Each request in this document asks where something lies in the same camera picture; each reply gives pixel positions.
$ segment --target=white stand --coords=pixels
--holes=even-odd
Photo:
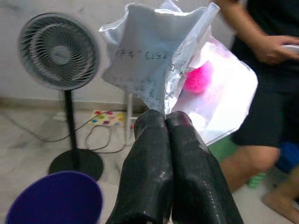
[[[128,105],[127,105],[127,121],[126,121],[126,131],[125,131],[125,144],[128,146],[130,144],[130,138],[132,135],[131,132],[131,124],[132,120],[136,120],[137,118],[132,117],[133,115],[133,94],[128,94]]]

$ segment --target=black shirt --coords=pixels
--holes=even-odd
[[[299,0],[249,0],[247,9],[265,33],[299,37]],[[289,60],[274,66],[261,63],[239,38],[235,38],[232,51],[256,72],[265,88],[299,90],[299,61]]]

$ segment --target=purple bucket rim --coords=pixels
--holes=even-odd
[[[28,187],[26,187],[18,196],[17,198],[14,200],[14,202],[11,204],[9,210],[8,210],[8,213],[6,215],[6,220],[5,220],[5,223],[8,224],[8,217],[10,217],[11,215],[11,212],[12,212],[12,209],[15,207],[15,204],[17,203],[17,201],[21,198],[21,196],[23,195],[24,192],[26,192],[29,188],[31,188],[33,185],[35,185],[36,183],[38,182],[41,182],[43,181],[44,179],[47,179],[49,178],[50,176],[57,176],[57,175],[62,175],[62,174],[77,174],[77,175],[81,175],[81,176],[84,176],[86,177],[87,179],[91,180],[93,183],[95,183],[97,189],[99,190],[99,193],[100,193],[100,212],[99,212],[99,215],[97,217],[97,221],[100,219],[100,216],[101,216],[101,213],[102,213],[102,210],[103,210],[103,193],[101,191],[101,188],[100,186],[97,184],[97,182],[91,178],[89,175],[86,175],[84,173],[80,173],[80,172],[77,172],[77,171],[72,171],[72,170],[68,170],[68,171],[60,171],[60,172],[57,172],[57,173],[53,173],[53,174],[50,174],[50,175],[46,175],[40,179],[38,179],[37,181],[33,182],[32,184],[30,184]]]

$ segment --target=translucent plastic bag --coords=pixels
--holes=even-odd
[[[170,0],[160,9],[129,4],[119,21],[102,26],[109,67],[103,79],[135,94],[150,108],[170,113],[185,69],[205,42],[219,7],[211,3],[183,13]]]
[[[213,37],[194,55],[189,69],[207,61],[213,67],[210,85],[201,94],[183,90],[172,111],[187,113],[203,141],[210,145],[239,129],[249,112],[257,77]]]

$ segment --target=person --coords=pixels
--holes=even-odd
[[[249,114],[232,137],[239,147],[221,163],[233,192],[275,164],[284,133],[290,131],[285,107],[299,90],[299,54],[283,45],[299,45],[299,1],[248,0],[247,7],[238,0],[214,2],[235,31],[232,52],[256,72],[259,81]],[[298,197],[299,166],[263,202],[299,224],[299,211],[292,204]]]

